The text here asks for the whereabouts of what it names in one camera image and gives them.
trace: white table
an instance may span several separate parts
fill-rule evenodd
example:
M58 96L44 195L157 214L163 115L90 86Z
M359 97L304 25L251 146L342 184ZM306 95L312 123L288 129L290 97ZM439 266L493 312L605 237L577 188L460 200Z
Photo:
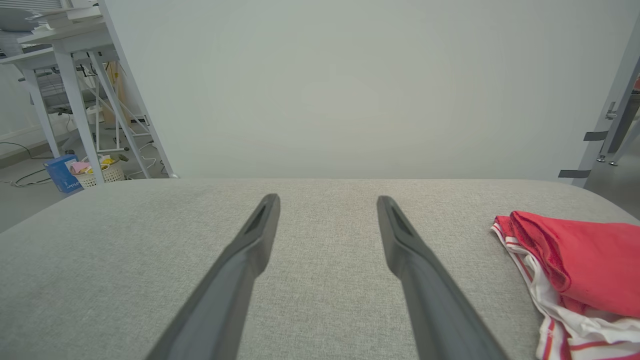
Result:
M117 59L115 49L101 51L100 54L100 61L103 62ZM78 56L74 58L74 61L76 63L88 63L90 62L90 59L87 55L79 53ZM31 53L11 56L10 58L0 60L0 65L9 64L15 65L20 69L20 71L22 71L25 83L27 84L27 89L29 90L29 94L33 100L33 106L36 109L36 114L38 115L40 125L44 131L44 135L49 143L53 156L57 158L60 156L60 150L58 149L58 144L56 143L55 135L51 128L51 123L49 122L49 116L47 115L47 108L44 104L44 100L42 99L42 94L40 93L38 81L34 73L35 70L48 69L56 66L57 62L53 49L37 50Z
M82 54L85 56L88 55L91 63L95 67L97 77L105 89L116 120L122 127L122 131L131 145L131 151L133 151L138 163L141 164L143 174L146 178L149 178L147 168L142 162L140 150L136 146L133 134L131 133L131 130L123 116L122 107L118 101L118 97L116 96L116 93L111 86L111 82L107 77L107 73L102 66L102 51L100 50L113 46L104 19L100 17L98 19L65 26L60 29L52 29L35 33L18 39L18 42L20 44L53 45L52 53L54 55L55 62L58 64L58 68L60 69L60 76L62 77L63 84L65 85L65 91L67 92L71 110L74 112L76 126L78 128L80 138L82 139L84 149L87 153L87 157L89 158L89 162L93 168L100 168L98 156L95 147L93 146L93 137L89 130L89 122L84 111L84 101L77 81L74 57L72 57L73 54L80 54L80 56L82 56ZM94 174L96 183L104 184L102 172L97 171L94 172Z

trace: white basket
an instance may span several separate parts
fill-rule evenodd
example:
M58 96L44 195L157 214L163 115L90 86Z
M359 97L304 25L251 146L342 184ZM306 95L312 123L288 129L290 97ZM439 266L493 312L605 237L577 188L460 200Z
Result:
M122 181L126 179L124 173L122 172L122 168L120 167L119 161L108 165L101 164L100 166L104 165L107 166L107 168L102 171L102 176L104 177L105 183L113 183L114 181ZM82 185L82 187L85 189L96 185L95 174L80 174L74 176L80 182L80 185Z

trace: gray fabric surface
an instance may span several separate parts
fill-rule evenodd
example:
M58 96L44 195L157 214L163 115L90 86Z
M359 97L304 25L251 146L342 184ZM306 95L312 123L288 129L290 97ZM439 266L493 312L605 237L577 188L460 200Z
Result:
M559 183L154 179L108 184L0 234L0 358L142 359L263 195L282 212L239 359L416 359L376 216L391 195L512 359L541 316L489 228L513 210L638 221Z

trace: white wall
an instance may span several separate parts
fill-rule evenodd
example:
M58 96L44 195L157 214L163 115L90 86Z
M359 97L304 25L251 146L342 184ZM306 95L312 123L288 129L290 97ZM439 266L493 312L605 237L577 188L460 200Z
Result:
M594 0L108 0L182 177L557 179L640 12Z
M46 141L38 115L31 105L29 92L19 83L22 74L13 65L0 65L0 142L19 143L26 147ZM66 114L49 115L53 132L64 137L68 117ZM69 129L75 129L73 121ZM0 156L21 151L15 145L0 143Z

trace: red cloth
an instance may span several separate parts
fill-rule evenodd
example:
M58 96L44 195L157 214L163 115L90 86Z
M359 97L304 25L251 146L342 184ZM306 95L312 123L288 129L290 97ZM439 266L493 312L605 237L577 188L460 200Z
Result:
M640 227L541 217L496 217L542 266L564 306L640 318Z

